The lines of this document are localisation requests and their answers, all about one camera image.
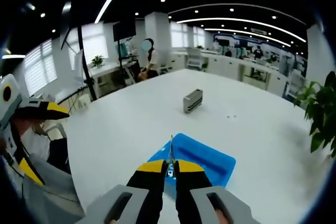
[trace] computer screen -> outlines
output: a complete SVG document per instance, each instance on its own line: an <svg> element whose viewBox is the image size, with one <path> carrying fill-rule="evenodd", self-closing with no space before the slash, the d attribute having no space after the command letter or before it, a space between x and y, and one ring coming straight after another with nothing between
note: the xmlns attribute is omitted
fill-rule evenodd
<svg viewBox="0 0 336 224"><path fill-rule="evenodd" d="M136 35L134 20L120 21L113 25L113 39L118 41Z"/></svg>

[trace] white pillar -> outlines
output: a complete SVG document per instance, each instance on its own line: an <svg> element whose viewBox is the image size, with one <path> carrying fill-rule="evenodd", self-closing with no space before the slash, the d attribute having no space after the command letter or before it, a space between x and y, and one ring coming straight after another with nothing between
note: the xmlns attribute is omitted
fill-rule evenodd
<svg viewBox="0 0 336 224"><path fill-rule="evenodd" d="M187 27L188 47L194 48L194 27Z"/></svg>
<svg viewBox="0 0 336 224"><path fill-rule="evenodd" d="M154 48L161 55L161 63L166 63L172 49L168 14L154 12L145 16L145 30L146 37L154 40Z"/></svg>
<svg viewBox="0 0 336 224"><path fill-rule="evenodd" d="M146 39L146 30L145 30L145 20L136 20L135 21L135 30L136 30L136 39L135 43L137 45L137 51L139 54L139 65L144 68L147 65L147 53L141 48L141 44L144 39Z"/></svg>
<svg viewBox="0 0 336 224"><path fill-rule="evenodd" d="M308 38L308 67L307 81L317 81L324 85L325 78L330 71L335 71L335 60L326 37L318 25L307 30Z"/></svg>

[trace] woman in white shirt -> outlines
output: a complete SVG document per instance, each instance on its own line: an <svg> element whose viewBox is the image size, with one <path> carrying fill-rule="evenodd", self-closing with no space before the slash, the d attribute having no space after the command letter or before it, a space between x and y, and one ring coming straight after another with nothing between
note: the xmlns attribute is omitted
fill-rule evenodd
<svg viewBox="0 0 336 224"><path fill-rule="evenodd" d="M145 39L141 44L142 49L148 51L148 64L138 75L138 80L140 81L159 75L158 69L160 67L160 55L153 46L154 41L151 38Z"/></svg>

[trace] black ceiling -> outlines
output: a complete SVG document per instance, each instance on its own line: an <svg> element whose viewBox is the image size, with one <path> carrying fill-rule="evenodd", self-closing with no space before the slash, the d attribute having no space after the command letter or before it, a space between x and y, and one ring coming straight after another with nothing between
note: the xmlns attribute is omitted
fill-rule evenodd
<svg viewBox="0 0 336 224"><path fill-rule="evenodd" d="M3 47L7 46L13 54L25 54L42 41L52 36L58 36L61 9L65 1L69 0L2 0L3 6L6 6L6 12L3 13L1 19L0 39L7 42L7 44L3 43ZM70 1L72 1L72 11L74 12L73 20L77 24L94 22L105 2L105 0ZM36 9L30 10L25 7L28 2L32 3ZM268 7L291 15L305 24L272 10L242 5L216 5L186 9L172 13L172 20L179 21L208 17L250 19L280 27L304 39L307 37L307 28L314 22L313 12L310 8L311 3L307 2L307 0L166 0L164 3L161 3L160 0L113 0L102 20L116 22L121 19L135 18L135 12L139 13L136 18L141 18L153 11L171 13L191 6L218 3L242 3ZM46 16L41 18L40 13L45 13ZM201 24L204 25L204 28L222 28L221 24L224 24L226 29L242 30L247 26L265 30L272 33L270 37L286 43L290 43L293 40L295 47L307 51L306 43L273 28L242 22L205 21L189 23L189 25L196 26ZM13 67L12 65L17 64L12 63L3 65L2 72L9 72Z"/></svg>

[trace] desk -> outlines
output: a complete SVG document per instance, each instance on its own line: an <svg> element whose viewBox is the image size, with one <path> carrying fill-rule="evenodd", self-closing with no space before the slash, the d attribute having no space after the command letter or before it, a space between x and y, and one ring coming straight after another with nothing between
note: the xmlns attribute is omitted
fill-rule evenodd
<svg viewBox="0 0 336 224"><path fill-rule="evenodd" d="M122 66L124 67L127 75L129 76L129 78L131 79L132 81L132 84L135 84L135 80L130 72L130 70L128 69L129 66L133 65L134 62L126 62L126 61L123 61L122 62ZM94 83L94 90L95 90L95 93L96 93L96 96L97 98L100 97L100 90L99 90L99 83L98 83L98 78L99 77L102 77L106 74L109 74L109 73L112 73L116 70L119 70L120 69L120 63L118 61L107 61L104 63L103 66L97 68L97 67L94 67L94 68L89 68L89 73L90 73L90 76L92 78L94 78L95 80L95 83Z"/></svg>
<svg viewBox="0 0 336 224"><path fill-rule="evenodd" d="M203 103L184 114L183 97L196 88L204 91ZM256 220L297 224L322 185L306 196L312 181L306 164L315 153L309 152L310 124L303 118L303 109L242 82L187 69L167 73L109 94L68 118L76 192L86 210L112 187L125 185L170 134L182 132L236 158L227 189L251 206ZM166 194L159 223L179 223L175 202Z"/></svg>

